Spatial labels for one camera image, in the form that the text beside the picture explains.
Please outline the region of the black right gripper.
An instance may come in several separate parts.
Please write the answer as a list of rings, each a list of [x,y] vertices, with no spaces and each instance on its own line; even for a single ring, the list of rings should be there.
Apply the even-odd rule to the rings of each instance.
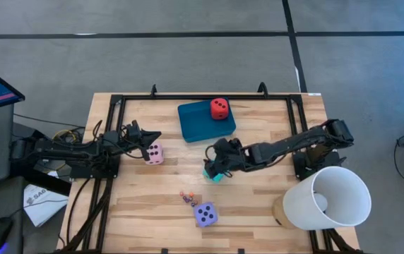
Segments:
[[[209,146],[205,150],[204,169],[207,174],[220,173],[232,178],[231,171],[252,171],[254,165],[246,162],[240,150],[231,147]]]

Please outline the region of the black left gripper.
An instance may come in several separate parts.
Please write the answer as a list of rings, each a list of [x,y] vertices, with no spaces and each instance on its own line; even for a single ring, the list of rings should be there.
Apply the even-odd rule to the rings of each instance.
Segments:
[[[136,159],[150,160],[149,152],[147,151],[149,145],[154,143],[162,133],[160,131],[141,131],[142,137],[139,136],[125,136],[118,145],[124,151],[126,155],[129,155],[130,151],[139,150],[141,156],[136,156]]]

